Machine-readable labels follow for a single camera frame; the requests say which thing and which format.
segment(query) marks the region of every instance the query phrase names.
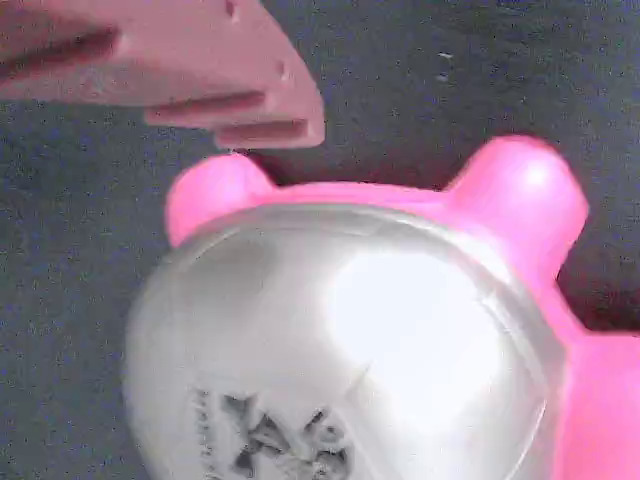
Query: black print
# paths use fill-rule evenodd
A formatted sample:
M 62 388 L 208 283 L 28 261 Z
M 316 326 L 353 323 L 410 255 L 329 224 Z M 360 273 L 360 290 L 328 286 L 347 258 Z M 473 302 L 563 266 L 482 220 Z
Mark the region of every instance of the black print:
M 327 421 L 328 411 L 311 418 L 302 431 L 293 432 L 272 417 L 256 409 L 256 397 L 235 398 L 225 395 L 223 410 L 235 423 L 245 442 L 235 456 L 231 470 L 245 478 L 255 478 L 256 456 L 274 459 L 288 477 L 303 480 L 346 480 L 351 474 L 349 446 L 344 432 Z M 290 440 L 298 439 L 306 447 L 294 451 Z
M 200 444 L 200 461 L 204 469 L 204 480 L 222 480 L 217 472 L 213 458 L 213 432 L 211 431 L 209 414 L 209 392 L 197 389 L 195 391 L 196 428 Z

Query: gray fabric surface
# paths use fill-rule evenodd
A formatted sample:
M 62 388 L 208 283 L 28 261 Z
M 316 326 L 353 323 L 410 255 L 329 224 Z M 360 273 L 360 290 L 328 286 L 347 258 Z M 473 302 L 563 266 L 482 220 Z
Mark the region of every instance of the gray fabric surface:
M 592 327 L 640 328 L 637 5 L 265 3 L 328 112 L 323 146 L 260 157 L 280 182 L 438 187 L 490 136 L 540 135 L 567 157 L 592 207 L 563 291 Z M 126 313 L 168 250 L 171 179 L 211 153 L 207 133 L 149 128 L 135 111 L 0 104 L 9 478 L 147 478 L 122 411 Z

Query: toy figure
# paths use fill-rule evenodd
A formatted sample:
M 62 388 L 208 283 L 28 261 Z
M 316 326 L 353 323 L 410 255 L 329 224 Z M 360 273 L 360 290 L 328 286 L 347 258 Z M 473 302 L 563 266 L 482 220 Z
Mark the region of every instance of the toy figure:
M 528 137 L 492 140 L 443 192 L 279 188 L 239 154 L 194 166 L 129 333 L 148 465 L 159 480 L 640 478 L 640 341 L 586 331 L 555 284 L 586 216 L 564 161 Z

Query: bear ear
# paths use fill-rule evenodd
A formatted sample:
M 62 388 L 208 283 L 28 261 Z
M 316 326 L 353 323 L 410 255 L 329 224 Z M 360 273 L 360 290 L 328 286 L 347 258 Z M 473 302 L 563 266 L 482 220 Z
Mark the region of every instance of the bear ear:
M 207 158 L 173 183 L 165 207 L 165 228 L 172 247 L 206 223 L 255 205 L 275 189 L 267 175 L 238 153 Z
M 589 210 L 562 157 L 526 136 L 491 140 L 448 190 L 454 208 L 486 228 L 511 261 L 543 282 L 555 280 Z

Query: pink plastic part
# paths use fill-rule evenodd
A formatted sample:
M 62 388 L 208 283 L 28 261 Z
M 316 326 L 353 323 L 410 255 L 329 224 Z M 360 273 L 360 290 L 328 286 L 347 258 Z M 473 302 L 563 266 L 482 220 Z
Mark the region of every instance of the pink plastic part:
M 178 246 L 211 220 L 253 206 L 356 203 L 422 215 L 486 241 L 528 285 L 568 356 L 553 480 L 640 479 L 640 339 L 587 332 L 555 278 L 588 207 L 562 158 L 529 137 L 497 138 L 444 192 L 324 183 L 276 188 L 248 158 L 217 157 L 171 190 L 167 230 Z
M 324 139 L 320 93 L 257 0 L 2 0 L 0 98 L 137 106 L 222 147 Z

